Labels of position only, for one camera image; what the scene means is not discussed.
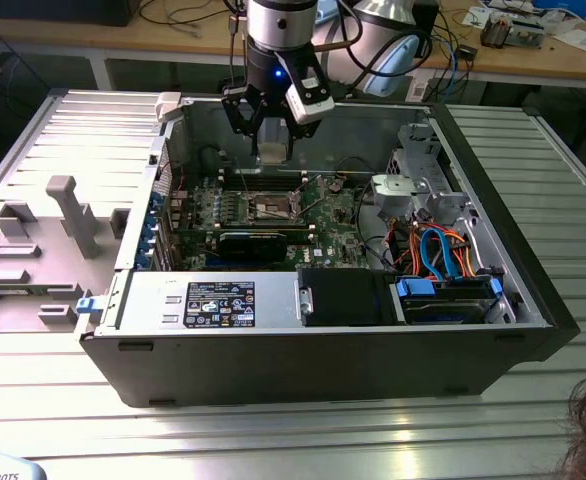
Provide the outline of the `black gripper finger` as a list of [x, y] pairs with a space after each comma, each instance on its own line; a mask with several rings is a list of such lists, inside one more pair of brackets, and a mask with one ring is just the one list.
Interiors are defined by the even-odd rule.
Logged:
[[257, 157], [257, 136], [266, 113], [265, 93], [250, 84], [227, 87], [221, 101], [231, 128], [251, 139], [251, 155]]
[[294, 144], [297, 140], [313, 137], [320, 121], [314, 121], [309, 124], [299, 124], [287, 106], [279, 107], [280, 117], [285, 121], [288, 130], [288, 143], [286, 149], [286, 159], [291, 160], [293, 157]]

